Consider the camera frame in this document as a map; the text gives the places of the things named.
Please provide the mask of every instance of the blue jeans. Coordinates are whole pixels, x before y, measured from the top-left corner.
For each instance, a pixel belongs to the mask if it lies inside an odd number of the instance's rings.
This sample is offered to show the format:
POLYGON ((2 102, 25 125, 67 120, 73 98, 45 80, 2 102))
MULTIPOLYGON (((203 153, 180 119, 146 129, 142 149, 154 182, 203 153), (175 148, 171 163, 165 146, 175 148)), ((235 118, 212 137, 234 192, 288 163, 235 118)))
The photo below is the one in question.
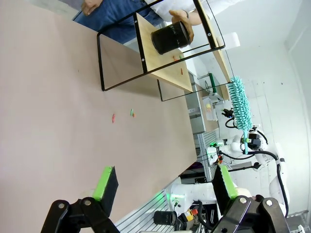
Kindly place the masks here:
MULTIPOLYGON (((117 22, 146 5, 147 3, 144 0, 103 0, 102 4, 89 16, 85 16, 80 12, 73 21, 95 31, 100 31, 102 28, 117 22)), ((151 8, 140 11, 139 14, 154 26, 163 21, 151 8)), ((103 34, 121 44, 134 39, 136 32, 133 17, 129 17, 118 25, 109 28, 103 34)))

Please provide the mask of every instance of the green tape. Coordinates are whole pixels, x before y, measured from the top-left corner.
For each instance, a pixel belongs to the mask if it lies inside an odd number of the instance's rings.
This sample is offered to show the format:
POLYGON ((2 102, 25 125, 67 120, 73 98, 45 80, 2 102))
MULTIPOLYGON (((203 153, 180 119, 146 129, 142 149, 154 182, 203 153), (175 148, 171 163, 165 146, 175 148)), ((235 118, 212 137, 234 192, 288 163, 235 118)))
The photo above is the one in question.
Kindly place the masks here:
POLYGON ((225 187, 230 199, 234 199, 238 196, 238 192, 234 187, 230 174, 226 166, 220 166, 220 170, 222 172, 222 177, 225 183, 225 187))
POLYGON ((106 189, 106 186, 107 186, 107 183, 108 183, 108 180, 109 180, 112 168, 113 168, 112 166, 105 167, 105 169, 104 169, 104 171, 102 173, 102 176, 99 179, 98 184, 96 186, 96 189, 95 189, 95 191, 93 193, 93 198, 95 200, 101 200, 103 198, 104 191, 106 189))

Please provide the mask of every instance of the black cup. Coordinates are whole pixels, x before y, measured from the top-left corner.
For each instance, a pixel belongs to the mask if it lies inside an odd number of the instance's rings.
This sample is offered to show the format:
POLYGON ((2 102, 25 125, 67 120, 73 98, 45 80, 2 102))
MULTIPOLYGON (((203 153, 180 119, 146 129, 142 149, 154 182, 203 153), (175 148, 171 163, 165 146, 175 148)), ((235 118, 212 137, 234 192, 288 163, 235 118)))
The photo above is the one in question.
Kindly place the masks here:
POLYGON ((190 44, 189 33, 182 21, 151 33, 152 43, 161 55, 190 44))
POLYGON ((155 211, 154 223, 156 225, 173 226, 177 220, 177 213, 175 211, 155 211))

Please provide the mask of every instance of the person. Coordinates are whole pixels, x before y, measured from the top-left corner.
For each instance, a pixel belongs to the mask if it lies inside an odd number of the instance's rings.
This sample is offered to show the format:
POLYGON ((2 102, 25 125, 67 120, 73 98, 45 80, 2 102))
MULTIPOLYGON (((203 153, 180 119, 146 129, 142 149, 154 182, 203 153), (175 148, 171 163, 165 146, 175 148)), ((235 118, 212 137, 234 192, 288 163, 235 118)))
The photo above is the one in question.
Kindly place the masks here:
MULTIPOLYGON (((116 23, 123 17, 154 1, 155 0, 83 0, 81 12, 73 21, 99 32, 104 27, 116 23)), ((214 15, 239 1, 241 0, 208 0, 214 15)), ((213 15, 207 0, 200 0, 200 2, 207 16, 212 18, 213 15)), ((193 0, 164 0, 150 8, 140 11, 139 14, 154 26, 159 25, 163 21, 172 21, 172 23, 182 21, 189 32, 191 42, 194 37, 192 26, 202 23, 195 9, 193 0)), ((110 27, 108 30, 105 30, 103 34, 122 44, 132 40, 136 37, 133 17, 110 27)))

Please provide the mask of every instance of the small red object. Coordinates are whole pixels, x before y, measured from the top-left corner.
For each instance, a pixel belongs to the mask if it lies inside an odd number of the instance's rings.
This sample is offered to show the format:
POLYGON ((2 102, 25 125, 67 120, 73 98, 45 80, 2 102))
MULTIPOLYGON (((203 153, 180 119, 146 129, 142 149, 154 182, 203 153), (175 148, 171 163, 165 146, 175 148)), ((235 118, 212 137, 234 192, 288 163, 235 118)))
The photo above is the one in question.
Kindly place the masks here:
POLYGON ((197 209, 193 209, 193 210, 191 210, 191 212, 192 212, 193 215, 197 215, 198 214, 198 210, 197 209))

